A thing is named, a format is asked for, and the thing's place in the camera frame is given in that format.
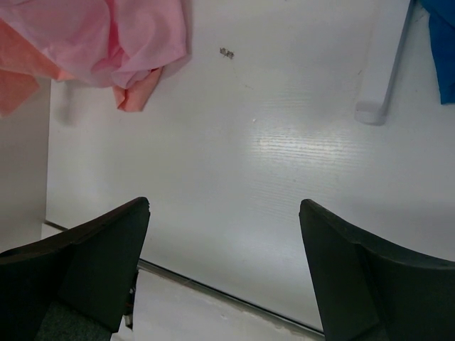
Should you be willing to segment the small debris on table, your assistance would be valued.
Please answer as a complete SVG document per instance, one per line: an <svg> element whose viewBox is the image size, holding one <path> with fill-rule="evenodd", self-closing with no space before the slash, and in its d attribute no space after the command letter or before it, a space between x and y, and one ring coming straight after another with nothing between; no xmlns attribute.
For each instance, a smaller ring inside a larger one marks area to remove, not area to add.
<svg viewBox="0 0 455 341"><path fill-rule="evenodd" d="M227 48L220 48L220 54L223 57L229 58L231 60L235 57L235 54L231 50L228 50Z"/></svg>

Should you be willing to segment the salmon orange t shirt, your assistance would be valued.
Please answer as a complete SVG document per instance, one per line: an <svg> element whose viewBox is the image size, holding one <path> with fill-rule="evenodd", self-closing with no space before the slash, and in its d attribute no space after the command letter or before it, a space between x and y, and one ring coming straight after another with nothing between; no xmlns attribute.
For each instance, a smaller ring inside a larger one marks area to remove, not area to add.
<svg viewBox="0 0 455 341"><path fill-rule="evenodd" d="M129 89L112 88L117 108L123 112L140 112L159 83L162 68ZM39 89L38 79L56 81L74 77L60 69L4 21L1 22L1 116L17 110Z"/></svg>

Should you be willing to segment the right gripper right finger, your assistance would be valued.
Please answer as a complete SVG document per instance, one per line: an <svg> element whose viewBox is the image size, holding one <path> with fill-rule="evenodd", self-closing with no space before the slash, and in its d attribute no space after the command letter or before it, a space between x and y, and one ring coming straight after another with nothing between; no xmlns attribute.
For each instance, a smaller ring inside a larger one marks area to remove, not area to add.
<svg viewBox="0 0 455 341"><path fill-rule="evenodd" d="M313 200L299 219L326 340L453 340L454 263L346 222Z"/></svg>

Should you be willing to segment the blue t shirt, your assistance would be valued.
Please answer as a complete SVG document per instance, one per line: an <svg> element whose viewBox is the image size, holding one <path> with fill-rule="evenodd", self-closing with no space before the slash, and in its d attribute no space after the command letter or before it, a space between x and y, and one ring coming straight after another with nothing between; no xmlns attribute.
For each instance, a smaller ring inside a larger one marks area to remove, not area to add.
<svg viewBox="0 0 455 341"><path fill-rule="evenodd" d="M454 0L424 0L441 104L454 104Z"/></svg>

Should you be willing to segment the pink t shirt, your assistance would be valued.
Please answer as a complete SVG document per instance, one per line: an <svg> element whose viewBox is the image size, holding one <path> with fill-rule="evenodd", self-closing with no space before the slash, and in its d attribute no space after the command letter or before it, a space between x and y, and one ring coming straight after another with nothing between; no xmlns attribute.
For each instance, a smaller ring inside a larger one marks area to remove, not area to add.
<svg viewBox="0 0 455 341"><path fill-rule="evenodd" d="M181 1L2 1L1 19L96 87L128 89L187 53Z"/></svg>

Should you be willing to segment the white clothes rack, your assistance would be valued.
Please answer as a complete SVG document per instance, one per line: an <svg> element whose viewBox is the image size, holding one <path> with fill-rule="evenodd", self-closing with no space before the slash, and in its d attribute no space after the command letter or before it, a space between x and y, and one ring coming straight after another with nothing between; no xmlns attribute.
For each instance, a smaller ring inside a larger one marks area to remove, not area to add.
<svg viewBox="0 0 455 341"><path fill-rule="evenodd" d="M382 125L400 63L414 1L380 1L360 91L355 103L355 120Z"/></svg>

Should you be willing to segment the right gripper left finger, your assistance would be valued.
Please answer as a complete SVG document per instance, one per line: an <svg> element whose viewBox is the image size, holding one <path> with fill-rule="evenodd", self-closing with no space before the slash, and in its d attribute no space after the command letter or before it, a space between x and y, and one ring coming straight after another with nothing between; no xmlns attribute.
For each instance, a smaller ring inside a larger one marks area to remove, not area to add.
<svg viewBox="0 0 455 341"><path fill-rule="evenodd" d="M2 340L110 340L127 309L149 226L138 197L1 253Z"/></svg>

